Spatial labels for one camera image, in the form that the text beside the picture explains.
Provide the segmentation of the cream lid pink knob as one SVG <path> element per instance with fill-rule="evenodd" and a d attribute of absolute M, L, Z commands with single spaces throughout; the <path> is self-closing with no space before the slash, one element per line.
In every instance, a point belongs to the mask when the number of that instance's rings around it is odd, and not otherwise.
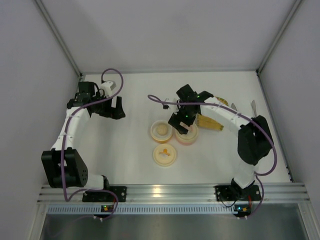
<path fill-rule="evenodd" d="M 185 139 L 192 138 L 195 136 L 198 137 L 199 130 L 198 130 L 198 126 L 196 124 L 192 124 L 190 126 L 187 126 L 186 124 L 181 123 L 180 125 L 183 128 L 187 129 L 187 134 L 181 134 L 181 133 L 179 133 L 178 130 L 175 130 L 175 135 L 181 136 L 182 138 L 185 138 Z"/>

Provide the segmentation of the white round bun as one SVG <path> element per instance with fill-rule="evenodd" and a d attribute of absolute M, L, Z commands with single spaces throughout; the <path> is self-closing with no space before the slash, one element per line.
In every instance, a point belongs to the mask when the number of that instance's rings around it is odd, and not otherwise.
<path fill-rule="evenodd" d="M 168 133 L 168 128 L 166 125 L 164 124 L 159 124 L 156 128 L 156 132 L 158 135 L 160 136 L 165 136 Z"/>

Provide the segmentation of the metal tongs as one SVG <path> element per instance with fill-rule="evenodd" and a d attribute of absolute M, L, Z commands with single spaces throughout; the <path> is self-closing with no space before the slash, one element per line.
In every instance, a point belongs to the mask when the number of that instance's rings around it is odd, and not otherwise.
<path fill-rule="evenodd" d="M 257 117 L 258 116 L 258 113 L 257 113 L 257 106 L 256 106 L 256 101 L 255 100 L 252 100 L 251 101 L 251 108 L 252 108 L 252 112 L 253 112 L 253 115 L 254 117 Z M 234 103 L 231 104 L 231 108 L 234 110 L 234 111 L 238 111 L 236 105 Z"/>

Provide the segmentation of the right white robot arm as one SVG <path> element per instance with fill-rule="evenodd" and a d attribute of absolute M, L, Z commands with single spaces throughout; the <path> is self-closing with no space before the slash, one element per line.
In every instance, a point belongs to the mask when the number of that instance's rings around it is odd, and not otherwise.
<path fill-rule="evenodd" d="M 173 103 L 176 110 L 168 123 L 181 135 L 189 133 L 189 127 L 198 116 L 215 120 L 237 137 L 239 167 L 231 180 L 230 187 L 238 197 L 247 193 L 258 176 L 256 165 L 270 151 L 275 151 L 274 141 L 265 117 L 246 116 L 221 102 L 213 94 L 197 93 L 189 84 L 176 92 L 178 99 Z"/>

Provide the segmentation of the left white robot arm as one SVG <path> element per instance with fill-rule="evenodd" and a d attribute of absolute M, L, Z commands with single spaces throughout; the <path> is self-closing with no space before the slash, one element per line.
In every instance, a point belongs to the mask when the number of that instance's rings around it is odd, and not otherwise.
<path fill-rule="evenodd" d="M 122 98 L 117 96 L 112 106 L 116 83 L 102 81 L 100 85 L 84 81 L 78 84 L 74 98 L 66 105 L 66 118 L 61 132 L 50 150 L 41 155 L 42 165 L 51 188 L 86 188 L 108 190 L 109 181 L 104 175 L 90 173 L 77 150 L 84 138 L 84 130 L 92 114 L 119 120 L 126 115 Z"/>

